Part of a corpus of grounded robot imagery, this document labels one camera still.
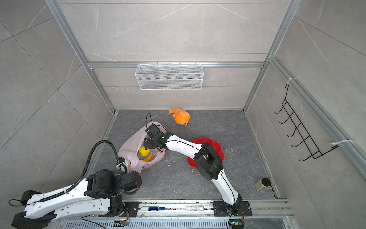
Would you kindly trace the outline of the red flower-shaped plate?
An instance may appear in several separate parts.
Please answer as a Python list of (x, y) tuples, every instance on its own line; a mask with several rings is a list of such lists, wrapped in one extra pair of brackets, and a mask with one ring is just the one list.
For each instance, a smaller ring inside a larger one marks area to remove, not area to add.
[[(218, 153), (221, 160), (224, 161), (225, 155), (222, 151), (221, 145), (218, 142), (213, 141), (212, 139), (210, 139), (208, 137), (195, 138), (191, 142), (195, 143), (195, 144), (201, 144), (201, 145), (203, 145), (204, 143), (209, 143), (214, 148), (214, 150)], [(197, 168), (194, 160), (189, 157), (187, 158), (187, 163), (191, 167)]]

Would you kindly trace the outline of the pink plastic bag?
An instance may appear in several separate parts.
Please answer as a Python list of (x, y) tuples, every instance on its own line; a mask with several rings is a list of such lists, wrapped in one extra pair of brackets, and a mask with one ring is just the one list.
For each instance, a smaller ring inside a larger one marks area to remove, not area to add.
[(143, 147), (144, 139), (148, 137), (145, 130), (146, 127), (142, 127), (118, 151), (118, 156), (125, 159), (129, 172), (136, 171), (141, 174), (142, 170), (150, 168), (165, 157), (165, 152), (160, 152), (158, 149), (150, 149), (153, 152), (150, 162), (144, 162), (143, 158), (139, 156), (139, 149)]

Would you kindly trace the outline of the yellow fake banana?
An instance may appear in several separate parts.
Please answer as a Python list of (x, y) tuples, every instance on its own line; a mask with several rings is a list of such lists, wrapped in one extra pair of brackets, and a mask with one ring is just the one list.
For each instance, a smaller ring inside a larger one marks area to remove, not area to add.
[(150, 162), (153, 158), (153, 152), (143, 158), (144, 162)]

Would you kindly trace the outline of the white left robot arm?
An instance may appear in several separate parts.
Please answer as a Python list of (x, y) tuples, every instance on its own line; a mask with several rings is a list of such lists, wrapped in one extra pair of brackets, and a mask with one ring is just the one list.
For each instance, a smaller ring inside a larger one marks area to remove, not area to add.
[(16, 229), (43, 229), (51, 222), (70, 217), (119, 217), (127, 215), (123, 194), (132, 195), (142, 185), (142, 168), (100, 170), (78, 184), (47, 193), (28, 190), (20, 203), (25, 210), (14, 216)]

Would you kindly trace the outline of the yellow fake round fruit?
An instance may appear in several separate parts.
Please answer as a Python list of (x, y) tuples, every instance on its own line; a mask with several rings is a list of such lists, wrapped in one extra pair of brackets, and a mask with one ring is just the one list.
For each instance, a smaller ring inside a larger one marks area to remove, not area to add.
[(147, 158), (151, 154), (151, 151), (149, 149), (145, 149), (145, 147), (141, 147), (139, 149), (139, 156), (142, 158)]

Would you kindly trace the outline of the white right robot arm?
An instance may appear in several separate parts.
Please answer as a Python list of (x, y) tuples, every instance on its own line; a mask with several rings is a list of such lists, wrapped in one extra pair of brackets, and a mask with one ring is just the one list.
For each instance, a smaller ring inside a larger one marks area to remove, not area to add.
[(159, 129), (154, 123), (146, 125), (148, 138), (144, 141), (146, 149), (163, 149), (181, 153), (194, 160), (199, 173), (213, 182), (222, 196), (222, 201), (212, 202), (216, 216), (252, 216), (251, 207), (228, 180), (223, 160), (210, 143), (196, 144), (179, 138), (177, 135)]

